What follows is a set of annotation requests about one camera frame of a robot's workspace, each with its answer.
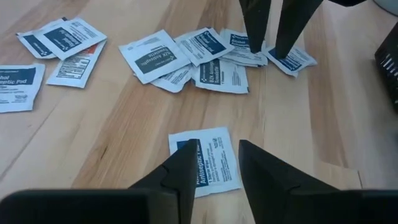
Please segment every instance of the wooden surface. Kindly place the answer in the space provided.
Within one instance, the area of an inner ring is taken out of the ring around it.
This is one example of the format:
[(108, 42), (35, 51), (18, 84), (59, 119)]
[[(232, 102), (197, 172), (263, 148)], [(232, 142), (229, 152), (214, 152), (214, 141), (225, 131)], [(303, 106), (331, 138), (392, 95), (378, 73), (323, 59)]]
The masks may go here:
[[(268, 45), (281, 5), (272, 2)], [(229, 127), (236, 155), (248, 139), (341, 189), (398, 187), (398, 118), (373, 60), (397, 18), (372, 1), (324, 2), (297, 41), (318, 65), (298, 79), (272, 63), (248, 68), (248, 95), (141, 85), (118, 50), (160, 29), (172, 37), (205, 26), (241, 31), (238, 0), (0, 1), (0, 64), (45, 63), (46, 80), (58, 60), (36, 60), (14, 34), (63, 16), (84, 18), (108, 43), (84, 90), (43, 83), (33, 111), (0, 114), (0, 197), (128, 187), (169, 156), (169, 133), (217, 126)], [(244, 190), (235, 190), (196, 199), (192, 222), (253, 219)]]

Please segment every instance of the black object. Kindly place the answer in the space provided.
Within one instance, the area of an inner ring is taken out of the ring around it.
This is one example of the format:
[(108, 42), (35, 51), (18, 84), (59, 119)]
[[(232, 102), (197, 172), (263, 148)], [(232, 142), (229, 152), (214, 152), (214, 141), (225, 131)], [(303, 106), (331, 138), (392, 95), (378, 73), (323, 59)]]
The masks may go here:
[[(284, 0), (276, 40), (276, 58), (286, 58), (305, 25), (323, 0)], [(355, 6), (365, 0), (330, 0), (342, 6)], [(271, 0), (239, 0), (252, 53), (261, 51), (267, 30)]]
[(340, 191), (245, 140), (239, 166), (257, 224), (398, 223), (398, 191)]
[(197, 141), (126, 190), (26, 190), (0, 203), (0, 223), (191, 222)]
[(398, 113), (398, 23), (374, 54), (376, 65)]

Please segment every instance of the wooden table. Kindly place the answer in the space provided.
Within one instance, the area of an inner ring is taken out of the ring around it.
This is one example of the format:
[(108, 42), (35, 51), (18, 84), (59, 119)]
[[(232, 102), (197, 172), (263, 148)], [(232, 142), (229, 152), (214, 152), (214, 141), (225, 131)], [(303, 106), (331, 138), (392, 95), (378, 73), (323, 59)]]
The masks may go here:
[[(268, 45), (281, 5), (272, 2)], [(1, 1), (0, 64), (45, 63), (46, 80), (58, 60), (36, 60), (14, 34), (62, 16), (84, 18), (108, 43), (84, 90), (43, 83), (33, 111), (0, 114), (1, 197), (125, 188), (169, 157), (169, 133), (218, 126), (229, 128), (236, 155), (248, 139), (341, 189), (398, 187), (398, 119), (373, 60), (397, 18), (372, 1), (324, 2), (297, 42), (318, 65), (297, 79), (271, 63), (248, 68), (248, 95), (141, 85), (118, 50), (160, 29), (172, 37), (205, 26), (242, 30), (238, 0)], [(202, 222), (253, 223), (244, 190), (196, 199), (193, 223)]]

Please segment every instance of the white packet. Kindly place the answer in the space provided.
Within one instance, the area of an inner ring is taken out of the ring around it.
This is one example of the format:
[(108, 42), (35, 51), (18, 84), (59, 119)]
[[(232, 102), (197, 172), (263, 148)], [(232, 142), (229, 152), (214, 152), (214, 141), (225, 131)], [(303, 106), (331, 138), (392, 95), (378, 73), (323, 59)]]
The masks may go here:
[[(67, 21), (67, 18), (57, 19), (56, 21), (49, 22), (39, 30), (46, 29), (48, 27), (55, 26), (62, 22)], [(34, 35), (39, 30), (32, 30), (24, 33), (17, 33), (19, 41), (32, 53), (35, 58), (38, 59), (51, 59), (56, 58), (55, 54), (51, 52), (44, 44), (42, 44)]]
[(199, 139), (195, 197), (240, 189), (236, 159), (227, 128), (212, 128), (169, 134), (170, 154), (189, 139)]
[(183, 37), (177, 37), (176, 42), (196, 67), (201, 63), (219, 58), (234, 49), (213, 28), (203, 28), (190, 32)]
[(61, 60), (106, 39), (103, 33), (80, 18), (46, 27), (34, 35)]
[(193, 72), (192, 64), (182, 67), (172, 73), (164, 75), (150, 84), (162, 88), (164, 90), (170, 91), (172, 93), (178, 93), (183, 88), (186, 82), (191, 80)]
[(0, 113), (30, 111), (45, 65), (0, 65)]
[(119, 50), (142, 84), (190, 64), (187, 56), (164, 30), (119, 46)]
[(47, 79), (46, 84), (77, 88), (86, 87), (88, 77), (93, 71), (105, 43), (106, 40), (68, 57), (64, 61), (60, 61), (50, 78)]
[(231, 62), (214, 59), (194, 68), (196, 87), (226, 93), (249, 93), (246, 69)]
[(249, 38), (247, 33), (236, 32), (230, 29), (223, 29), (220, 34), (224, 40), (235, 47), (230, 53), (223, 55), (220, 59), (228, 59), (237, 62), (238, 65), (258, 67), (268, 65), (268, 59), (264, 55), (266, 42), (262, 43), (262, 52), (256, 54), (250, 51)]
[(293, 46), (292, 50), (285, 59), (275, 58), (275, 47), (269, 47), (266, 50), (266, 56), (269, 60), (274, 62), (284, 73), (295, 78), (299, 75), (299, 71), (307, 66), (317, 65), (317, 61), (304, 50)]

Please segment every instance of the wood grain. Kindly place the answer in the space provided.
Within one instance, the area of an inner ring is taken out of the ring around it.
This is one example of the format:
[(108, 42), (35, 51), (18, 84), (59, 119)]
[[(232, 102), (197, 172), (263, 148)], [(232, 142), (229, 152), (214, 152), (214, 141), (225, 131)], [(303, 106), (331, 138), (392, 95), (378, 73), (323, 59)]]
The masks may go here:
[[(108, 43), (84, 90), (43, 84), (33, 111), (0, 114), (0, 197), (125, 188), (169, 157), (168, 134), (218, 126), (228, 127), (236, 156), (248, 139), (339, 189), (398, 187), (398, 118), (372, 61), (397, 18), (371, 1), (324, 2), (297, 41), (318, 65), (297, 79), (271, 63), (247, 68), (248, 95), (142, 85), (118, 50), (161, 29), (172, 37), (205, 26), (244, 30), (236, 0), (13, 2), (0, 2), (0, 64), (45, 63), (47, 79), (58, 61), (36, 60), (14, 34), (62, 16), (84, 18)], [(275, 44), (281, 6), (272, 2), (267, 45)], [(235, 190), (197, 198), (192, 223), (254, 220), (244, 190)]]

